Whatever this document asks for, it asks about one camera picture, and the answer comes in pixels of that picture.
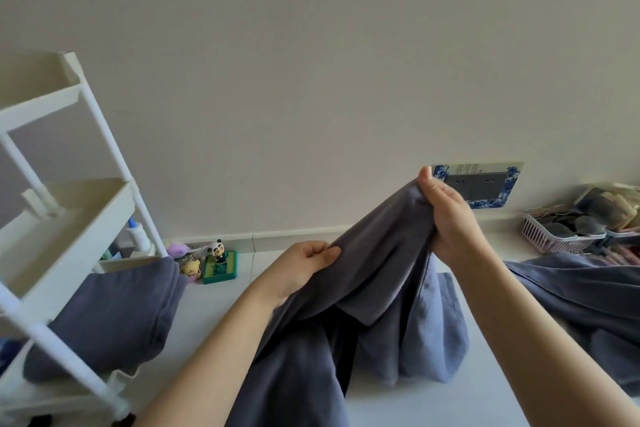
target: cart wheel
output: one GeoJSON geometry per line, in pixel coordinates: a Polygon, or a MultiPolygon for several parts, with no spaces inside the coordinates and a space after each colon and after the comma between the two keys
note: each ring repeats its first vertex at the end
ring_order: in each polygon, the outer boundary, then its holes
{"type": "Polygon", "coordinates": [[[53,423],[53,415],[38,415],[32,417],[28,427],[50,427],[53,423]]]}
{"type": "Polygon", "coordinates": [[[111,424],[111,427],[131,427],[133,422],[136,421],[135,414],[129,414],[123,418],[123,420],[119,420],[111,424]]]}

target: gray fabric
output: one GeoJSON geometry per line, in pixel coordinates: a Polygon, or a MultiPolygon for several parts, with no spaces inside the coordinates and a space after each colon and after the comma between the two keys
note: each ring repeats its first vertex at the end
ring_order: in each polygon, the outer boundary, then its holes
{"type": "MultiPolygon", "coordinates": [[[[98,373],[135,368],[163,350],[187,283],[170,257],[135,269],[89,274],[49,327],[98,373]]],[[[27,380],[66,375],[40,348],[27,354],[27,380]]]]}
{"type": "Polygon", "coordinates": [[[227,426],[348,425],[356,347],[385,383],[449,381],[468,336],[451,276],[431,264],[433,232],[412,181],[338,238],[338,261],[274,312],[227,426]]]}
{"type": "Polygon", "coordinates": [[[627,393],[640,394],[640,267],[554,253],[506,262],[569,333],[627,393]]]}

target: forearm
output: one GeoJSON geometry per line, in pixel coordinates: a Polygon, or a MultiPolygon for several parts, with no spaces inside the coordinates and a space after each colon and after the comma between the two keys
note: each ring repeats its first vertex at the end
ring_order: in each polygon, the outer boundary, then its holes
{"type": "Polygon", "coordinates": [[[487,247],[452,264],[533,427],[631,426],[640,411],[487,247]]]}
{"type": "Polygon", "coordinates": [[[249,286],[136,427],[222,427],[251,366],[273,306],[249,286]]]}

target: left hand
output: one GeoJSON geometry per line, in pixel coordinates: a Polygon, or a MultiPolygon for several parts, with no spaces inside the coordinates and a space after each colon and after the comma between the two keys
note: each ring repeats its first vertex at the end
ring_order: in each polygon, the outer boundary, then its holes
{"type": "Polygon", "coordinates": [[[304,286],[318,270],[328,267],[340,257],[337,246],[330,248],[325,241],[307,241],[290,246],[268,269],[252,283],[261,295],[273,304],[284,301],[304,286]]]}

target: white rolling cart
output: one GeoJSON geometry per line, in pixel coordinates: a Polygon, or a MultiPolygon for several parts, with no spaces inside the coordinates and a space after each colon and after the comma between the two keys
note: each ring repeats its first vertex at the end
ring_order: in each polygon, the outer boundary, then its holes
{"type": "Polygon", "coordinates": [[[0,425],[25,417],[109,408],[130,412],[119,393],[135,372],[99,376],[47,324],[62,310],[134,209],[157,254],[166,250],[74,53],[0,55],[0,143],[28,180],[24,211],[0,230],[0,310],[29,341],[0,377],[0,425]],[[122,178],[42,183],[8,132],[83,100],[122,178]],[[37,344],[75,379],[29,383],[22,370],[37,344]]]}

